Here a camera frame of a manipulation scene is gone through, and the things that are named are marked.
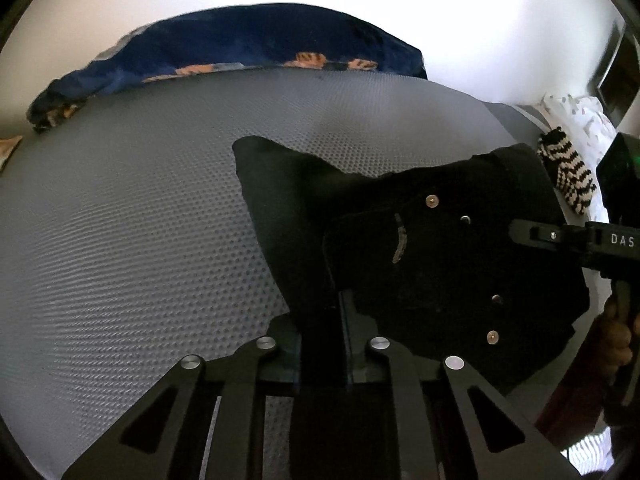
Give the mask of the right hand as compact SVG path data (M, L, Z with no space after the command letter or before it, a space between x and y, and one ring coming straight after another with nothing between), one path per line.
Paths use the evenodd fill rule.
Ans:
M631 326L620 320L614 296L609 296L604 304L600 322L600 367L605 377L612 378L617 371L631 362L634 352L631 341L639 336L639 317Z

